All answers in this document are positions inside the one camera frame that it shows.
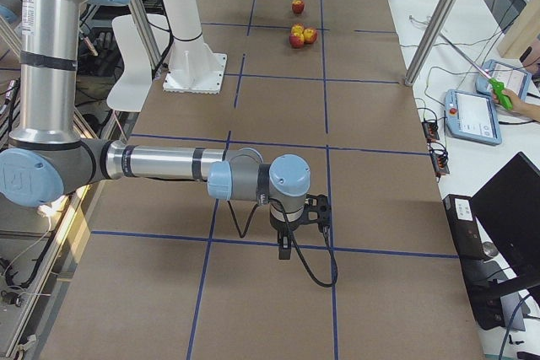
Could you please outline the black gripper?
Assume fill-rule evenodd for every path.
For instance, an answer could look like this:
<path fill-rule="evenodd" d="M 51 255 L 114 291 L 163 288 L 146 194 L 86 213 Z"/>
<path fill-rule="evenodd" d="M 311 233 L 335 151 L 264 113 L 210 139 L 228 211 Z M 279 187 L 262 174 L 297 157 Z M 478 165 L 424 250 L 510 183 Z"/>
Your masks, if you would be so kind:
<path fill-rule="evenodd" d="M 307 212 L 297 210 L 296 212 L 283 212 L 276 203 L 270 203 L 270 223 L 278 232 L 278 258 L 289 260 L 291 256 L 292 242 L 288 230 L 295 231 L 300 225 L 307 221 Z"/>

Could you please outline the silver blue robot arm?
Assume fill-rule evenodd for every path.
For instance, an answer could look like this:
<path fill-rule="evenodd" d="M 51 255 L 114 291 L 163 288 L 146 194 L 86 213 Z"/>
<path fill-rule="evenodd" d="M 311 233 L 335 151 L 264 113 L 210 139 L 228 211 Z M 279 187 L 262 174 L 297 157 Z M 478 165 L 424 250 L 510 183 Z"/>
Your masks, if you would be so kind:
<path fill-rule="evenodd" d="M 269 205 L 283 259 L 309 221 L 311 172 L 299 156 L 265 164 L 252 148 L 158 148 L 83 140 L 74 131 L 78 22 L 89 0 L 22 0 L 20 119 L 1 154 L 1 192 L 25 207 L 121 177 L 197 180 L 218 200 Z M 118 0 L 128 3 L 129 0 Z"/>

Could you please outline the person hand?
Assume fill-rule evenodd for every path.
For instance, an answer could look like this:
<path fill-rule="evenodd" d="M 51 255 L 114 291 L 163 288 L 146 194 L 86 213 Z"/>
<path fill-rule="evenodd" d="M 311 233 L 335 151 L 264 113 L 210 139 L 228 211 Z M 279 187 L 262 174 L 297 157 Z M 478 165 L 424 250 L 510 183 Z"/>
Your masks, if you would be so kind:
<path fill-rule="evenodd" d="M 528 104 L 520 99 L 520 97 L 512 90 L 504 89 L 500 92 L 492 93 L 492 98 L 495 103 L 504 106 L 510 105 L 509 110 L 518 114 L 525 115 L 527 112 Z"/>

